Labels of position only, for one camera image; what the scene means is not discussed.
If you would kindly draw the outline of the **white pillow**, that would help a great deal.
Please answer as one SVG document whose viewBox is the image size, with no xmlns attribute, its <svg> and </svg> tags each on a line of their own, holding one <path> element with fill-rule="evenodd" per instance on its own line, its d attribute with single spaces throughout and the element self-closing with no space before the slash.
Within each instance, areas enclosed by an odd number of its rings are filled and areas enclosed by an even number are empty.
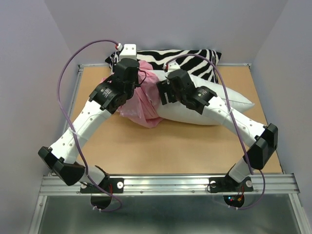
<svg viewBox="0 0 312 234">
<path fill-rule="evenodd" d="M 223 100 L 226 100 L 222 85 L 204 80 L 194 75 L 190 75 L 190 78 L 192 79 L 195 87 L 206 86 L 210 88 L 211 90 L 215 91 L 216 94 L 219 97 L 221 97 Z M 242 94 L 230 88 L 226 88 L 226 90 L 227 90 L 227 94 L 229 98 L 229 103 L 232 108 L 235 108 L 237 111 L 241 113 L 253 108 L 254 103 L 248 100 Z M 159 104 L 158 107 L 156 108 L 156 112 L 161 118 L 172 120 L 172 121 L 177 121 L 177 122 L 196 124 L 196 125 L 218 125 L 219 124 L 218 122 L 208 117 L 200 115 L 194 110 L 188 109 L 186 106 L 182 105 L 178 101 L 175 103 L 167 103 L 165 105 Z"/>
</svg>

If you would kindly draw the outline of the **pink floral satin pillowcase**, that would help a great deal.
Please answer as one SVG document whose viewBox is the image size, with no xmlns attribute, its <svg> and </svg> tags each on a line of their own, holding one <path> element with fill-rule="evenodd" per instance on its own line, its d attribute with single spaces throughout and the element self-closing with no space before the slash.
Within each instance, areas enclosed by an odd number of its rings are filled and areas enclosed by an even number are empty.
<svg viewBox="0 0 312 234">
<path fill-rule="evenodd" d="M 138 81 L 141 86 L 134 90 L 132 98 L 117 109 L 121 117 L 126 117 L 146 128 L 154 128 L 163 120 L 157 113 L 161 103 L 156 86 L 159 78 L 152 69 L 152 65 L 148 62 L 139 61 Z"/>
</svg>

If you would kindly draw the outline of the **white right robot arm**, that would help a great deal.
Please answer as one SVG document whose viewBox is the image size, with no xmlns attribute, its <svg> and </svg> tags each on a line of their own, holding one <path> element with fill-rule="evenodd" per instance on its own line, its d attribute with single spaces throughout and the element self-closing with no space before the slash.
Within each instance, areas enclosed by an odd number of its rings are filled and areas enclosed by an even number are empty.
<svg viewBox="0 0 312 234">
<path fill-rule="evenodd" d="M 160 117 L 197 125 L 222 125 L 238 136 L 244 156 L 224 178 L 227 189 L 236 190 L 254 170 L 263 169 L 277 148 L 278 128 L 245 116 L 243 112 L 254 106 L 251 101 L 182 69 L 170 73 L 156 71 L 156 76 Z"/>
</svg>

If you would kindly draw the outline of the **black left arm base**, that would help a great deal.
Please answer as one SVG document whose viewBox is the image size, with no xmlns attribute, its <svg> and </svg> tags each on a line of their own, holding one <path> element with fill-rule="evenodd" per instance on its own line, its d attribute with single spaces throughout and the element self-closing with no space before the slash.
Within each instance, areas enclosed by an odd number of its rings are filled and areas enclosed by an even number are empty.
<svg viewBox="0 0 312 234">
<path fill-rule="evenodd" d="M 114 189 L 117 193 L 123 192 L 124 179 L 114 178 L 110 179 L 108 173 L 106 173 L 99 166 L 94 166 L 89 168 L 89 174 L 86 172 L 83 174 L 79 182 L 81 183 L 80 191 L 90 194 L 102 193 L 106 196 L 92 196 L 90 198 L 90 203 L 93 210 L 98 210 L 99 212 L 113 212 L 122 208 L 122 201 L 116 197 L 113 192 Z M 113 199 L 119 202 L 117 208 L 108 209 L 109 205 L 112 204 Z"/>
</svg>

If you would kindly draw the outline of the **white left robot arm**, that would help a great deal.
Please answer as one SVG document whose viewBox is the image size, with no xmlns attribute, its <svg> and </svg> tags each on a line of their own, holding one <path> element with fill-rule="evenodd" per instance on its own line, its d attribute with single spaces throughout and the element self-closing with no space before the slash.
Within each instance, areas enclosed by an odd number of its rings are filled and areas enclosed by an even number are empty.
<svg viewBox="0 0 312 234">
<path fill-rule="evenodd" d="M 91 183 L 97 192 L 108 188 L 107 173 L 100 167 L 80 164 L 77 157 L 97 128 L 129 100 L 138 87 L 139 62 L 123 58 L 115 72 L 98 84 L 80 114 L 51 146 L 41 147 L 38 155 L 66 185 Z"/>
</svg>

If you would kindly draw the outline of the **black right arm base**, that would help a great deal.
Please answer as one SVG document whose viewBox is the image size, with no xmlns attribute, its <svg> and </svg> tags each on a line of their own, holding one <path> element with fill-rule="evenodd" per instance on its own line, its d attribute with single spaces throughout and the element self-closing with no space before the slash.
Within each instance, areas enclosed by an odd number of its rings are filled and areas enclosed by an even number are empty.
<svg viewBox="0 0 312 234">
<path fill-rule="evenodd" d="M 236 182 L 229 175 L 210 177 L 206 187 L 212 194 L 225 193 L 223 199 L 230 208 L 240 209 L 245 202 L 245 193 L 253 192 L 253 183 L 248 176 L 242 182 Z"/>
</svg>

